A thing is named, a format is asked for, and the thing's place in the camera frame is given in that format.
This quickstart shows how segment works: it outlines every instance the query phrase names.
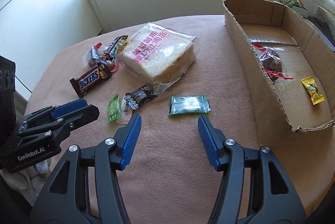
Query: green candy wrapper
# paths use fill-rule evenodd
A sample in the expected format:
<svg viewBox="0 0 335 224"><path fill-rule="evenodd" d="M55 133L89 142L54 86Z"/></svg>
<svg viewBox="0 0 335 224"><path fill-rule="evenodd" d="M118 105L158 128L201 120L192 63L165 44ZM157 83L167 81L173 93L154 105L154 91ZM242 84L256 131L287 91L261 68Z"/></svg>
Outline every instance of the green candy wrapper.
<svg viewBox="0 0 335 224"><path fill-rule="evenodd" d="M108 103L108 123L120 117L120 95L116 94Z"/></svg>
<svg viewBox="0 0 335 224"><path fill-rule="evenodd" d="M187 113L205 114L209 111L210 105L207 94L203 94L202 96L172 96L170 98L168 116Z"/></svg>

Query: table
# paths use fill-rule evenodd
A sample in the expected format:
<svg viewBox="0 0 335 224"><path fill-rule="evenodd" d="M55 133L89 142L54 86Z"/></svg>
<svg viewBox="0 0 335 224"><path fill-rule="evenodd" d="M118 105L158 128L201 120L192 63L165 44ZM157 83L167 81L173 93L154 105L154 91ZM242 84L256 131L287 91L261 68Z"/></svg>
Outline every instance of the table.
<svg viewBox="0 0 335 224"><path fill-rule="evenodd" d="M201 49L181 80L138 109L142 116L142 131L130 165L118 172L121 193L133 224L152 224L157 220L164 224L203 224L207 223L212 211L222 174L215 172L208 163L197 130L198 115L168 117L169 97L207 93L212 108L208 116L214 127L242 146L258 148L249 90L224 16L176 17L157 24L200 37ZM69 80L84 73L82 56L90 46L97 42L109 45L115 37L132 35L142 26L103 34L58 53L34 89L26 113L77 99ZM112 137L118 125L107 124L108 101L115 93L130 92L141 85L140 78L126 68L120 68L112 79L86 94L88 103L99 108L99 119L73 131L63 141L62 152L52 159L51 169L70 145L84 148ZM330 150L325 151L322 147L325 142L334 147L334 140L317 140L317 151L308 147L300 157L282 157L282 164L308 214L325 195L334 172L329 168L334 162ZM316 153L323 153L325 160L310 161L313 157L310 154ZM92 172L90 200L93 212L97 214ZM245 183L250 183L248 172ZM248 194L249 190L244 189L241 217L246 214Z"/></svg>

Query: snickers wrapper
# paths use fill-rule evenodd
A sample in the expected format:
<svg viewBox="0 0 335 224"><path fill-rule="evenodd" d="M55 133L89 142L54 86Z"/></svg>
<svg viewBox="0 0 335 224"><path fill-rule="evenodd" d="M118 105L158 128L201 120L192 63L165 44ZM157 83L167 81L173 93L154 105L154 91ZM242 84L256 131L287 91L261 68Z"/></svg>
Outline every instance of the snickers wrapper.
<svg viewBox="0 0 335 224"><path fill-rule="evenodd" d="M102 81L109 80L111 77L112 73L109 67L100 62L97 62L97 65L88 70L80 78L70 79L70 83L73 89L76 91L77 95L80 98L83 98L88 90Z"/></svg>

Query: electrical cable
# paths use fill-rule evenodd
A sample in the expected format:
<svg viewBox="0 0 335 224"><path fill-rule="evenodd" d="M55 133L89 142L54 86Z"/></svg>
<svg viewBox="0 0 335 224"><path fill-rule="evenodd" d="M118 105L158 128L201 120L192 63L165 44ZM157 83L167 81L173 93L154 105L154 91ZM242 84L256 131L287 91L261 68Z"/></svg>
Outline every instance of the electrical cable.
<svg viewBox="0 0 335 224"><path fill-rule="evenodd" d="M30 93L32 93L30 90L29 90L29 88L27 87L27 86L25 86L23 83L22 83L22 81L20 81L20 79L18 78L18 77L16 77L16 79L30 92Z"/></svg>

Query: plastic bag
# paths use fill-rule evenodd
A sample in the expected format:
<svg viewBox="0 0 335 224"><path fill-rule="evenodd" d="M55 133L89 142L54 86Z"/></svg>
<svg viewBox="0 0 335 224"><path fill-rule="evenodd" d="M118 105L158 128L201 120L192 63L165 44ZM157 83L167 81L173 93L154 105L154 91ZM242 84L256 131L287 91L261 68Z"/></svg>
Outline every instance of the plastic bag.
<svg viewBox="0 0 335 224"><path fill-rule="evenodd" d="M146 24L129 41L117 59L144 83L150 83L154 94L164 92L186 73L200 45L195 36L153 23Z"/></svg>
<svg viewBox="0 0 335 224"><path fill-rule="evenodd" d="M257 53L260 63L272 81L279 78L283 80L293 79L287 75L287 71L276 51L283 50L283 48L267 47L256 43L253 43L252 45Z"/></svg>
<svg viewBox="0 0 335 224"><path fill-rule="evenodd" d="M107 65L112 72L118 70L119 64L115 58L129 43L127 38L128 35L116 37L109 46L103 46L101 42L94 44L82 58L85 69L89 70L100 62Z"/></svg>

